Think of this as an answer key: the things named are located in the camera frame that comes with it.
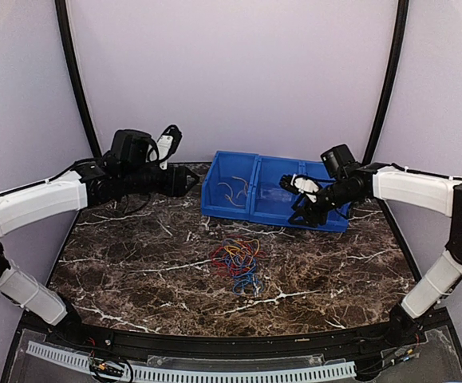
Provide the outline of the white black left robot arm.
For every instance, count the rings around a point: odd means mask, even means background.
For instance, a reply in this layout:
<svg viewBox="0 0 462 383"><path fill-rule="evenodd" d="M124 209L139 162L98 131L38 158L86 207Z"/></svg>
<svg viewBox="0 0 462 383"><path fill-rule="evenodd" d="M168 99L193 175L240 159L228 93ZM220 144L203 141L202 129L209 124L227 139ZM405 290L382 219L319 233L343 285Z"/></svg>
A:
<svg viewBox="0 0 462 383"><path fill-rule="evenodd" d="M131 195L186 195L199 177L185 166L168 162L181 140L174 124L158 140L146 132L121 129L103 156L78 160L53 177L0 191L0 293L57 327L57 336L71 348L82 347L88 331L79 324L75 309L7 259L1 239L31 223Z"/></svg>

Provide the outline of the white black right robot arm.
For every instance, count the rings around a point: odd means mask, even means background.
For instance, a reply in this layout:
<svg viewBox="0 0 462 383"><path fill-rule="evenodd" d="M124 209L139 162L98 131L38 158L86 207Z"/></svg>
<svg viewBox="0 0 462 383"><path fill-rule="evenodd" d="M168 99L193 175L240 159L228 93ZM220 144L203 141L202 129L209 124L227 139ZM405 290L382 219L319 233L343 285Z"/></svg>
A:
<svg viewBox="0 0 462 383"><path fill-rule="evenodd" d="M421 327L423 316L462 280L462 177L445 176L402 167L395 163L361 164L341 144L321 155L332 183L314 177L284 175L282 189L296 195L289 222L318 227L330 211L367 199L396 201L441 213L450 218L448 241L442 255L421 280L390 310L382 338L399 346Z"/></svg>

